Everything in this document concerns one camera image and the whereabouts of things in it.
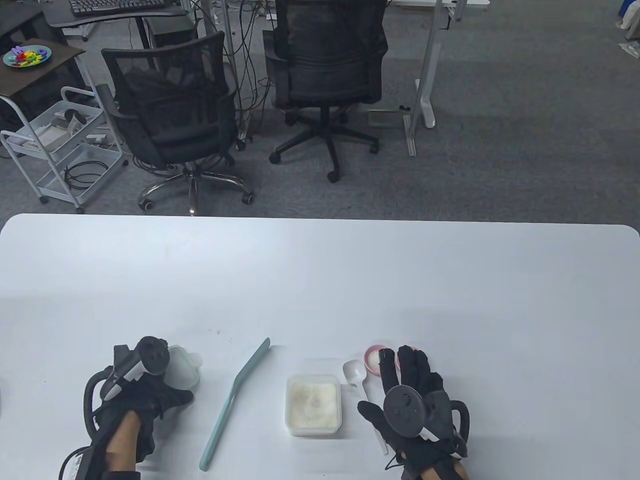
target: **white powder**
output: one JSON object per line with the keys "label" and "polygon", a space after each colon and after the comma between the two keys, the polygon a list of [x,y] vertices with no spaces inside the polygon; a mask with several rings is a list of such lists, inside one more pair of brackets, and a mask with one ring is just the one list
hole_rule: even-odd
{"label": "white powder", "polygon": [[334,383],[289,386],[289,424],[293,428],[337,428],[338,399]]}
{"label": "white powder", "polygon": [[370,351],[367,355],[367,365],[371,370],[380,374],[380,350]]}

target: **keyboard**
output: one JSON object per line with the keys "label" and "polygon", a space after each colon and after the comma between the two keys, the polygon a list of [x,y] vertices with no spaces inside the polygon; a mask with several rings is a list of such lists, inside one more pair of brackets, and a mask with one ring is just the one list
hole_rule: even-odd
{"label": "keyboard", "polygon": [[76,17],[112,15],[114,13],[165,7],[165,0],[69,0]]}

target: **black office chair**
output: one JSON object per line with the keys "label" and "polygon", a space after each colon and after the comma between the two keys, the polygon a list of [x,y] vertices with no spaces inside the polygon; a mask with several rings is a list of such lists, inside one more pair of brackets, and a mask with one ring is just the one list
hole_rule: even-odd
{"label": "black office chair", "polygon": [[119,108],[106,84],[97,92],[131,153],[158,170],[182,164],[182,173],[145,188],[138,197],[151,210],[148,196],[168,184],[189,179],[189,213],[198,214],[198,184],[213,180],[234,185],[250,204],[253,193],[244,180],[208,172],[213,159],[235,161],[229,153],[236,144],[236,82],[222,61],[224,33],[186,44],[151,50],[103,49]]}
{"label": "black office chair", "polygon": [[[280,155],[310,138],[326,142],[333,162],[327,178],[340,179],[333,135],[371,143],[378,138],[337,125],[346,123],[346,110],[355,103],[375,103],[382,96],[382,57],[388,50],[382,28],[386,0],[276,0],[278,27],[262,32],[267,72],[275,85],[275,106],[281,109],[320,108],[320,119],[287,112],[285,122],[309,128],[275,149]],[[331,112],[330,108],[338,107]]]}

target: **chair base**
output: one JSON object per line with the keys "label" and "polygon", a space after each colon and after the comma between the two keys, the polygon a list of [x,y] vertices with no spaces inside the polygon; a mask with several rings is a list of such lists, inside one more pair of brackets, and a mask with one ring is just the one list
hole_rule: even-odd
{"label": "chair base", "polygon": [[[233,157],[229,154],[224,155],[229,165],[235,163]],[[233,185],[242,190],[242,202],[246,205],[253,203],[253,191],[247,185],[247,183],[240,177],[233,175],[227,175],[226,173],[213,173],[202,170],[202,165],[196,162],[188,162],[184,165],[182,173],[178,173],[172,177],[168,177],[161,182],[154,183],[145,188],[138,196],[138,206],[144,210],[149,211],[154,207],[154,202],[149,198],[152,193],[166,187],[167,185],[174,185],[178,183],[178,180],[189,180],[189,215],[198,216],[199,213],[199,189],[201,180],[212,180],[219,184]]]}
{"label": "chair base", "polygon": [[301,124],[308,125],[309,128],[296,135],[294,138],[286,141],[282,145],[276,147],[273,153],[269,156],[269,161],[273,164],[280,163],[280,155],[282,153],[314,137],[320,137],[326,143],[333,163],[333,170],[327,173],[326,177],[331,183],[336,183],[340,180],[340,163],[338,162],[338,155],[335,151],[335,145],[333,144],[333,135],[342,135],[368,141],[371,143],[369,152],[372,154],[377,154],[380,150],[380,139],[377,137],[351,130],[341,125],[336,125],[338,121],[342,124],[347,122],[347,108],[348,107],[340,108],[338,111],[334,112],[334,114],[331,114],[329,107],[321,107],[320,120],[314,120],[298,113],[286,113],[285,123],[287,125],[294,125],[299,122]]}

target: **forearm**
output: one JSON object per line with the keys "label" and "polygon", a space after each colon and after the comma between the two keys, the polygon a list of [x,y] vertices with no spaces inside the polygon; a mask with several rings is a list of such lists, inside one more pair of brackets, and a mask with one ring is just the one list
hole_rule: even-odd
{"label": "forearm", "polygon": [[105,463],[108,472],[136,471],[136,445],[139,431],[140,419],[134,412],[127,412],[107,445]]}

